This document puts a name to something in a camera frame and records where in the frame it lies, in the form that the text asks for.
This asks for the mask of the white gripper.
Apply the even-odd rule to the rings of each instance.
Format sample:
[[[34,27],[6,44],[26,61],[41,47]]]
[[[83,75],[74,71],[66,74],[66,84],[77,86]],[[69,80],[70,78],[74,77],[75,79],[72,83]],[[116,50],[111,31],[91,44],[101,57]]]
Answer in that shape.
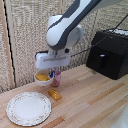
[[[64,50],[59,50],[56,56],[50,54],[49,51],[38,52],[36,54],[35,66],[37,69],[47,69],[53,67],[65,66],[70,63],[70,52],[65,52]],[[52,70],[53,73],[50,74],[52,78],[57,70]]]

